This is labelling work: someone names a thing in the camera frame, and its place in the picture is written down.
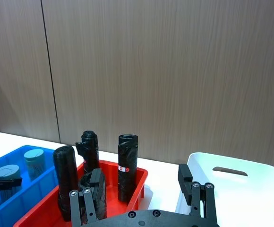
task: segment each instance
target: cylinder lid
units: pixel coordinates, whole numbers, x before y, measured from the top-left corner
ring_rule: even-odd
[[[0,180],[20,178],[18,165],[7,165],[0,168]]]
[[[44,157],[44,151],[42,149],[33,149],[30,151],[27,151],[24,154],[25,160],[28,162],[36,162],[43,160]]]

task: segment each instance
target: bolt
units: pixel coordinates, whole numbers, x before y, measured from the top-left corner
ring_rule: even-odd
[[[153,211],[153,216],[154,217],[159,217],[161,215],[161,212],[159,210],[154,210]]]
[[[213,188],[213,186],[212,186],[211,183],[208,183],[208,184],[206,185],[206,187],[207,187],[207,188]]]
[[[195,188],[197,188],[197,187],[199,187],[200,185],[199,185],[197,182],[195,182],[195,183],[193,183],[193,186],[194,186]]]
[[[136,213],[133,212],[133,211],[130,211],[130,212],[128,213],[128,217],[129,217],[129,218],[134,218],[134,217],[136,217]]]

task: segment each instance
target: wooden wall panel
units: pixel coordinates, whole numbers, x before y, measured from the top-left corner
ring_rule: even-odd
[[[0,0],[0,131],[59,141],[39,0]]]
[[[274,1],[44,0],[63,143],[274,165]]]

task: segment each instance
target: white plastic basket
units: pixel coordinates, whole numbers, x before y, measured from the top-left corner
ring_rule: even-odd
[[[191,154],[188,166],[193,181],[214,184],[220,227],[274,227],[273,166],[206,153]],[[176,212],[190,212],[182,193],[179,195]]]

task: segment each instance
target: table surface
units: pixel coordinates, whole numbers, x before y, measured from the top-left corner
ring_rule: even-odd
[[[56,149],[64,144],[0,132],[0,157],[23,145]],[[78,155],[76,147],[73,146],[73,148],[75,150],[76,164],[79,166],[83,163],[83,158]],[[118,162],[118,155],[99,151],[99,159]],[[139,209],[159,209],[175,212],[180,193],[178,165],[138,158],[137,166],[148,171],[145,182],[145,198],[141,201]]]

